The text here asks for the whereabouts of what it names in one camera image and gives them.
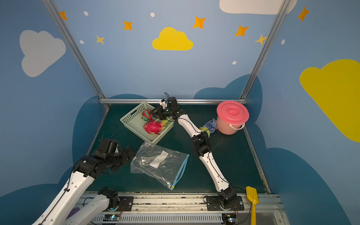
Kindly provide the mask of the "pink dragon fruit toy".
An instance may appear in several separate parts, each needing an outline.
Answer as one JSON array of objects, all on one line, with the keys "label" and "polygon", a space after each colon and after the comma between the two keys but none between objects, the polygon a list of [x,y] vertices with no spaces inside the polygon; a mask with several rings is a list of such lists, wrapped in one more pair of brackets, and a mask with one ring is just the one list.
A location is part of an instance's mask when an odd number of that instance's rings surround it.
[{"label": "pink dragon fruit toy", "polygon": [[160,133],[165,130],[170,125],[170,122],[167,120],[152,120],[148,123],[145,123],[143,129],[151,135],[160,135]]},{"label": "pink dragon fruit toy", "polygon": [[150,109],[147,109],[142,112],[142,120],[144,120],[145,122],[149,122],[153,120]]}]

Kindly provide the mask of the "clear zip-top bag blue seal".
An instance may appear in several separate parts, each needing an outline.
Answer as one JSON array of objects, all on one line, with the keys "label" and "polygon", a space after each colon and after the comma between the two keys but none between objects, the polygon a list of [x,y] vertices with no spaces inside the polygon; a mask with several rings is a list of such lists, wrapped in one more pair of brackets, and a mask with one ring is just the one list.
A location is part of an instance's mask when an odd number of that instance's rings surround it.
[{"label": "clear zip-top bag blue seal", "polygon": [[146,174],[173,190],[184,175],[188,158],[188,154],[144,142],[130,163],[130,172]]}]

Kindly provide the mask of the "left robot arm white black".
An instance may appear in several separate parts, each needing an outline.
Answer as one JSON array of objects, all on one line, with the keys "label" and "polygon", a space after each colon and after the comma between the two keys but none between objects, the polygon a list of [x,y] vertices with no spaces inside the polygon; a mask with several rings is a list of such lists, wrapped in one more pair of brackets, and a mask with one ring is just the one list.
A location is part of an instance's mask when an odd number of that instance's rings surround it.
[{"label": "left robot arm white black", "polygon": [[47,209],[33,223],[35,225],[86,225],[94,216],[106,209],[119,206],[117,193],[104,188],[84,209],[70,216],[70,212],[85,190],[107,169],[116,172],[136,155],[130,147],[125,149],[117,142],[106,142],[92,155],[82,157],[73,167],[71,174],[59,194]]}]

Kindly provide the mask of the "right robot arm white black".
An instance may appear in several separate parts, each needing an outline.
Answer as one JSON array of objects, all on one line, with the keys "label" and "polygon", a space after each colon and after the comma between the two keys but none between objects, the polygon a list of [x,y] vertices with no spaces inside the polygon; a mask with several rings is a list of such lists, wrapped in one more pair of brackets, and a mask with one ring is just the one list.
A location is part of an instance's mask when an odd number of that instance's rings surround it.
[{"label": "right robot arm white black", "polygon": [[209,135],[207,132],[201,131],[196,127],[185,111],[180,109],[177,104],[171,104],[165,100],[161,100],[159,104],[160,106],[151,112],[152,116],[159,119],[176,121],[186,130],[192,139],[199,159],[213,180],[221,208],[229,210],[238,201],[238,197],[235,188],[222,174],[215,161],[210,146]]}]

